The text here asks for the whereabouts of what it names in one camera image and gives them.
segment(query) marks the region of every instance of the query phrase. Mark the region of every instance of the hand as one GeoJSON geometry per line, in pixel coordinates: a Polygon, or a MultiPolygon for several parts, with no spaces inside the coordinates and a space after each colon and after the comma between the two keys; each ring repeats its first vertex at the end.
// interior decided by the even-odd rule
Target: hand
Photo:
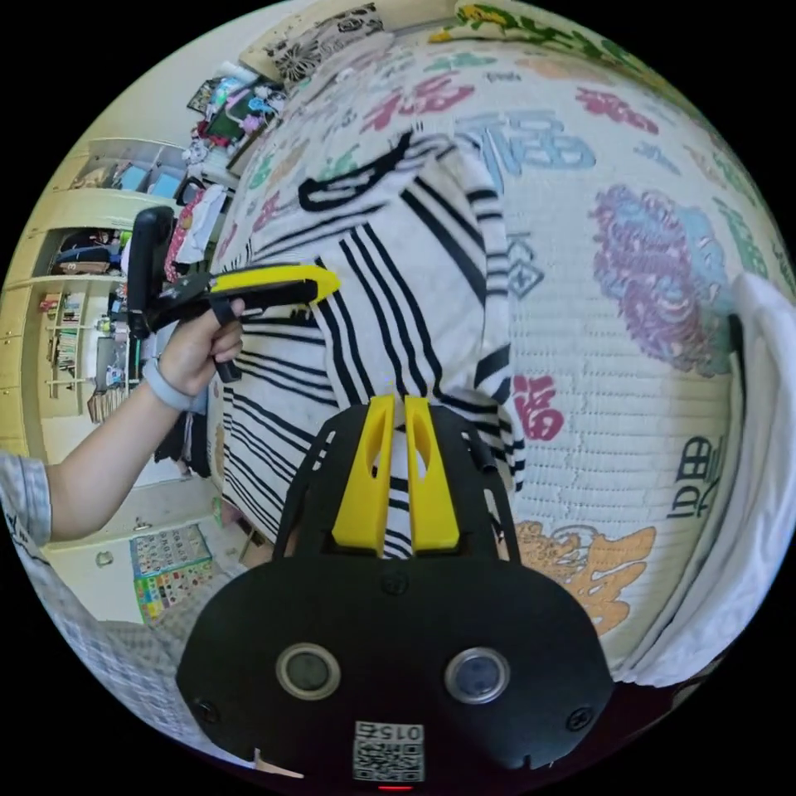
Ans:
{"type": "MultiPolygon", "coordinates": [[[[245,305],[238,298],[232,311],[239,318],[245,305]]],[[[175,390],[198,396],[216,373],[216,362],[229,362],[240,354],[243,327],[240,321],[220,328],[210,309],[200,318],[180,324],[160,357],[160,372],[175,390]]]]}

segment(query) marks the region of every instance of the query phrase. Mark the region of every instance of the red chinese character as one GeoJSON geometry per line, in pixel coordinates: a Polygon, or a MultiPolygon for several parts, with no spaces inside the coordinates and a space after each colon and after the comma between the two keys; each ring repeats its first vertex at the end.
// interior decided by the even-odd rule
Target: red chinese character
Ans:
{"type": "Polygon", "coordinates": [[[458,72],[450,72],[448,75],[431,77],[418,83],[407,95],[404,95],[403,89],[393,90],[383,102],[365,116],[366,124],[360,132],[364,133],[370,128],[376,131],[383,130],[392,121],[395,113],[401,116],[438,114],[465,100],[475,91],[475,87],[452,86],[452,79],[457,74],[458,72]]]}
{"type": "Polygon", "coordinates": [[[576,99],[590,114],[595,116],[605,115],[618,124],[626,122],[639,130],[655,135],[658,134],[658,126],[651,119],[637,114],[616,94],[579,87],[576,99]]]}
{"type": "Polygon", "coordinates": [[[563,414],[550,406],[555,397],[556,385],[550,376],[514,376],[514,405],[528,439],[550,442],[564,427],[563,414]]]}
{"type": "Polygon", "coordinates": [[[257,221],[252,227],[253,232],[259,232],[273,217],[276,212],[276,206],[279,202],[279,191],[277,191],[270,199],[266,199],[263,209],[257,216],[257,221]]]}
{"type": "Polygon", "coordinates": [[[218,247],[218,256],[223,257],[226,254],[226,250],[230,248],[230,243],[232,239],[235,237],[235,233],[238,231],[238,223],[235,221],[232,224],[232,229],[230,230],[230,234],[221,242],[221,245],[218,247]]]}

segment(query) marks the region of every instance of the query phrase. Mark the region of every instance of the qr code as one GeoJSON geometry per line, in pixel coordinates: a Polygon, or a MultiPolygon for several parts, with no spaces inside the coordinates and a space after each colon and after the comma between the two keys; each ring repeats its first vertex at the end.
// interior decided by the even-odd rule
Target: qr code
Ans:
{"type": "Polygon", "coordinates": [[[422,727],[357,722],[354,779],[405,783],[424,778],[422,727]]]}

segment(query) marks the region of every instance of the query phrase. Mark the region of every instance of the striped fabric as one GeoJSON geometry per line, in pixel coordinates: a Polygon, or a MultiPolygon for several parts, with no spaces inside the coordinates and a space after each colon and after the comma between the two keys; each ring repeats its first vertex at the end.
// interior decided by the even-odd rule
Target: striped fabric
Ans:
{"type": "MultiPolygon", "coordinates": [[[[247,319],[225,388],[225,493],[269,536],[311,440],[373,396],[427,396],[474,422],[510,491],[522,487],[511,402],[507,238],[498,195],[467,139],[406,133],[297,201],[226,269],[314,260],[340,290],[311,313],[247,319]]],[[[396,417],[386,555],[411,553],[407,448],[396,417]]]]}

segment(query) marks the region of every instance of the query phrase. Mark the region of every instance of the camera lens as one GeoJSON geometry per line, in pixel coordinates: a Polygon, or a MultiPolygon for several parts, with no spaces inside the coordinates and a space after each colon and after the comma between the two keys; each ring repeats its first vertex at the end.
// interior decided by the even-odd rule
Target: camera lens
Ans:
{"type": "Polygon", "coordinates": [[[335,657],[317,644],[288,647],[276,662],[279,685],[297,699],[314,701],[331,696],[340,684],[335,657]]]}
{"type": "Polygon", "coordinates": [[[493,649],[476,647],[459,653],[445,670],[445,687],[464,705],[484,705],[497,699],[508,685],[506,658],[493,649]]]}

